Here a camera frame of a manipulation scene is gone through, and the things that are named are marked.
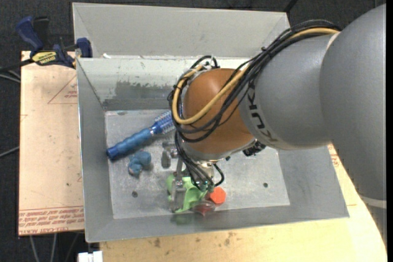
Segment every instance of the blue brush handle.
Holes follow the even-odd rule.
[[[113,160],[119,155],[124,155],[131,151],[133,148],[143,144],[145,141],[152,138],[150,129],[146,128],[138,133],[134,133],[132,136],[124,139],[113,147],[106,150],[106,153],[110,160]]]

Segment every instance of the green object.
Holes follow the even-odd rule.
[[[174,180],[173,174],[171,174],[166,179],[166,188],[168,189],[169,193],[172,192],[173,180]],[[182,181],[183,181],[183,187],[186,189],[183,208],[176,210],[175,213],[181,213],[184,212],[185,210],[189,210],[192,207],[193,203],[201,200],[207,193],[207,191],[202,192],[196,186],[194,186],[191,182],[190,177],[183,177]]]

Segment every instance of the blue object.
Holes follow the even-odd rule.
[[[138,151],[132,160],[137,160],[144,167],[148,167],[152,162],[152,155],[147,151]]]
[[[143,168],[148,168],[152,162],[152,155],[147,151],[138,151],[130,157],[128,172],[130,175],[139,176]]]
[[[150,128],[141,130],[138,133],[124,139],[118,144],[106,150],[106,154],[110,160],[124,155],[132,149],[142,145],[147,140],[151,139],[154,134],[165,134],[174,129],[172,114],[168,110],[155,118],[154,124]]]
[[[142,165],[137,160],[132,160],[128,164],[128,172],[135,177],[139,176],[142,171]]]
[[[15,30],[25,42],[33,46],[33,49],[30,53],[30,58],[33,58],[33,56],[36,55],[37,53],[45,52],[45,50],[42,50],[44,44],[42,43],[42,41],[40,40],[39,36],[37,35],[37,33],[33,28],[32,17],[28,16],[20,20],[17,26],[15,27]],[[86,37],[81,37],[80,39],[77,39],[76,45],[70,47],[80,48],[80,51],[82,52],[82,57],[91,58],[93,56],[90,42]],[[63,50],[62,47],[60,47],[60,45],[55,44],[53,46],[52,51],[56,53],[55,56],[51,56],[51,58],[53,58],[52,60],[50,61],[46,60],[45,62],[37,61],[36,63],[40,66],[49,66],[51,64],[57,64],[60,66],[74,68],[75,59],[67,54],[66,49]]]
[[[28,16],[23,18],[18,22],[15,30],[25,42],[33,46],[33,51],[36,53],[44,47],[44,44],[39,39],[37,33],[34,31],[32,21],[33,17]]]
[[[90,42],[86,37],[81,37],[80,39],[77,39],[76,45],[79,47],[80,51],[82,52],[82,57],[84,58],[93,57],[93,51],[91,49]]]

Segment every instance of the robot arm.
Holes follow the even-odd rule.
[[[341,32],[298,25],[238,69],[193,67],[169,101],[194,182],[256,141],[286,150],[333,143],[366,203],[386,208],[385,43],[383,5]]]

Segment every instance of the blue clamp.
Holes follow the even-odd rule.
[[[79,48],[81,57],[84,58],[91,58],[93,56],[90,42],[85,37],[77,39],[76,44],[69,47],[64,48],[63,45],[55,44],[52,50],[42,50],[44,45],[33,28],[33,18],[31,16],[20,20],[15,30],[25,42],[33,46],[30,58],[40,66],[57,64],[59,66],[74,68],[75,58],[68,55],[68,49]]]

